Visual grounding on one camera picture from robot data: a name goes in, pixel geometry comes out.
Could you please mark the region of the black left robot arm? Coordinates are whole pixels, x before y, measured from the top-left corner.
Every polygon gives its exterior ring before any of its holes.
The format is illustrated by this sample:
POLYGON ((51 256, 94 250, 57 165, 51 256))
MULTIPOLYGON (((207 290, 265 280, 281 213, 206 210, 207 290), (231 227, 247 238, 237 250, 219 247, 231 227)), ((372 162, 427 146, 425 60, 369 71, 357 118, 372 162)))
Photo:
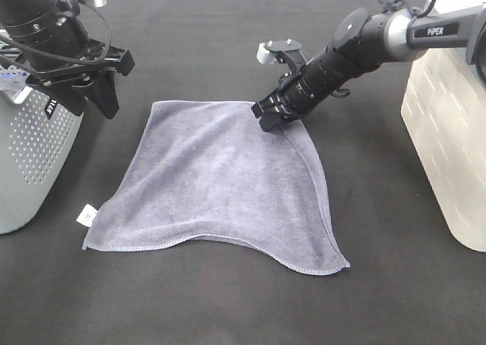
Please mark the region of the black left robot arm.
POLYGON ((115 74, 129 75, 134 60, 106 38, 90 38, 79 20, 80 8, 92 11, 106 0, 1 0, 1 65, 28 74, 26 84, 60 103, 76 116, 92 102, 107 118, 118 109, 115 74))

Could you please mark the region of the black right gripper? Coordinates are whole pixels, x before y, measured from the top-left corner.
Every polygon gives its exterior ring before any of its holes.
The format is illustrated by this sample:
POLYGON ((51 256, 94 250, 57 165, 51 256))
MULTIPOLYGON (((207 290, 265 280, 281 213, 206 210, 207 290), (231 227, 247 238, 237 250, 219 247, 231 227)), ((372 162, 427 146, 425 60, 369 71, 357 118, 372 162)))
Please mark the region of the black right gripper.
POLYGON ((254 117, 259 119, 263 131, 271 131, 284 122, 300 119, 300 115, 287 105, 278 89, 275 89, 261 101, 254 103, 251 111, 254 117))

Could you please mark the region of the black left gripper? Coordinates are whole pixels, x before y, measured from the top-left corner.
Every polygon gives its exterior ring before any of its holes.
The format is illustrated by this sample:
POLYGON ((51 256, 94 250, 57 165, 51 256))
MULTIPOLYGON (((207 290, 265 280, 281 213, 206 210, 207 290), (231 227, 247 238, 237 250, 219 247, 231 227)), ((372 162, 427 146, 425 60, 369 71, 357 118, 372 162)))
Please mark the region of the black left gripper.
POLYGON ((32 70, 26 83, 75 116, 84 113, 90 100, 105 118, 113 119, 119 110, 115 74, 127 76, 134 66, 128 50, 91 40, 80 57, 67 58, 63 65, 43 71, 32 70))

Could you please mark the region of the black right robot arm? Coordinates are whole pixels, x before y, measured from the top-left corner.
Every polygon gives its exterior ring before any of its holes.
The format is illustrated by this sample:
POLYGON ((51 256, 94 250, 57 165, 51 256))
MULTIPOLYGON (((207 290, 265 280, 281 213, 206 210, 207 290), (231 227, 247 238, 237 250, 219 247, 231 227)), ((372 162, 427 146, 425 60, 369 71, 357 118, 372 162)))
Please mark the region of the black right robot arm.
POLYGON ((252 107, 264 131, 307 116, 328 96, 343 98, 345 82, 377 70, 386 62, 410 62, 428 49, 466 49, 466 59, 485 76, 485 6, 427 17, 391 5, 372 15, 364 8, 349 14, 322 52, 308 59, 295 40, 261 43, 261 64, 286 64, 278 87, 252 107))

